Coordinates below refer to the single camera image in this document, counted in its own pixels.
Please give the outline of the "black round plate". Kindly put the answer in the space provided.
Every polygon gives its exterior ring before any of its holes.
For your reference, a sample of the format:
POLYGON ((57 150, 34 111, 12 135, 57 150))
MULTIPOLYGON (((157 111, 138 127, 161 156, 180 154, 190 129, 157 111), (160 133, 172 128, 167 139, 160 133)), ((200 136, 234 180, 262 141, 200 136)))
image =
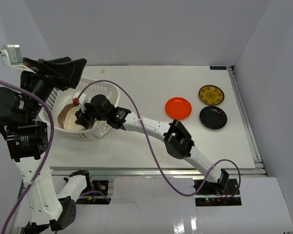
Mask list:
POLYGON ((203 108, 199 114, 199 119, 205 127, 211 130, 219 130, 228 122, 227 114, 217 106, 203 108))

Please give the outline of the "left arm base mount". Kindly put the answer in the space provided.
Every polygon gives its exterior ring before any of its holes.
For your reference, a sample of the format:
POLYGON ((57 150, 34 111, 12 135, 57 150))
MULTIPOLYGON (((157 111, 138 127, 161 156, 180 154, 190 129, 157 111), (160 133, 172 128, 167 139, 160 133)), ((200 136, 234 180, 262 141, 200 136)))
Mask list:
POLYGON ((93 180, 88 170, 77 170, 64 178, 65 186, 58 198, 70 197, 76 204, 107 205, 111 202, 108 197, 108 180, 93 180))

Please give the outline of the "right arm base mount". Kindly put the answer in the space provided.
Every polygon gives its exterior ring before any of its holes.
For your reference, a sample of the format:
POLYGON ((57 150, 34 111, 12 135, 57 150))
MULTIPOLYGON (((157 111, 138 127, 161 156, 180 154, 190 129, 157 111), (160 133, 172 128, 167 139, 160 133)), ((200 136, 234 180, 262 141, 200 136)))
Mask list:
POLYGON ((225 190, 212 188, 206 182, 195 195, 195 205, 196 207, 241 206, 240 191, 233 198, 230 198, 237 191, 237 187, 238 181, 236 179, 229 179, 225 190))

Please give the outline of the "brown square bowl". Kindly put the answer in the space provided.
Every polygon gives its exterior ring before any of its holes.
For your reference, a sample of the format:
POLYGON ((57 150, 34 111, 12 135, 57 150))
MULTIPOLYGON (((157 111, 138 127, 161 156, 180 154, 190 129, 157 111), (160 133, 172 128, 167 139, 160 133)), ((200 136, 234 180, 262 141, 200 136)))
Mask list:
POLYGON ((77 120, 75 113, 78 112, 79 110, 80 110, 79 106, 75 106, 73 104, 65 105, 58 115, 59 126, 66 130, 73 130, 73 131, 85 130, 85 127, 75 123, 75 121, 77 120))

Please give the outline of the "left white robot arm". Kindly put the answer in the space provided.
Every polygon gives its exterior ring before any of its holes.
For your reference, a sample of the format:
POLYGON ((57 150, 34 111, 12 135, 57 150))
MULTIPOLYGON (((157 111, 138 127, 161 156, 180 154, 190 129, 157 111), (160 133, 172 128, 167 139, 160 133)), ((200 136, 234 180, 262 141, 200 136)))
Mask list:
POLYGON ((23 65, 19 87, 0 84, 0 133, 21 172, 25 185, 22 195, 29 200, 30 220, 24 232, 39 234, 46 229, 57 232, 75 221, 76 201, 81 194, 92 192, 93 182, 87 170, 78 170, 65 179, 65 187, 56 193, 46 162, 54 123, 38 121, 37 116, 41 109, 48 110, 46 101, 54 89, 65 91, 77 87, 86 60, 24 58, 23 65))

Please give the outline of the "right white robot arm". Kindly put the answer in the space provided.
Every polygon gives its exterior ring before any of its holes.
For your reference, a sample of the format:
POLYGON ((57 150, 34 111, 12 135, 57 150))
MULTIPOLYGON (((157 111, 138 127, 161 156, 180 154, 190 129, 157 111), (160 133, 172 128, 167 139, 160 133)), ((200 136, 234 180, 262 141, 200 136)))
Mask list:
POLYGON ((163 142, 171 157, 184 160, 197 169, 214 193, 220 195, 228 189, 229 173, 213 164, 199 151, 182 122, 140 119, 129 109, 114 106, 105 95, 95 95, 90 102, 86 102, 85 94, 76 93, 73 104, 80 107, 75 113, 76 124, 88 128, 96 121, 105 121, 113 129, 147 133, 163 142))

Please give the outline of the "orange round plate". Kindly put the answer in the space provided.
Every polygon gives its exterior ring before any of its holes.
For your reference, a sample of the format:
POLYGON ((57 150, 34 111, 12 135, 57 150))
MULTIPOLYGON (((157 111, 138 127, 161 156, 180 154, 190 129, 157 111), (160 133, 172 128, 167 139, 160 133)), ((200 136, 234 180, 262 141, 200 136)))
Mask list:
POLYGON ((173 97, 166 102, 165 111, 170 118, 183 120, 191 115, 192 105, 185 98, 173 97))

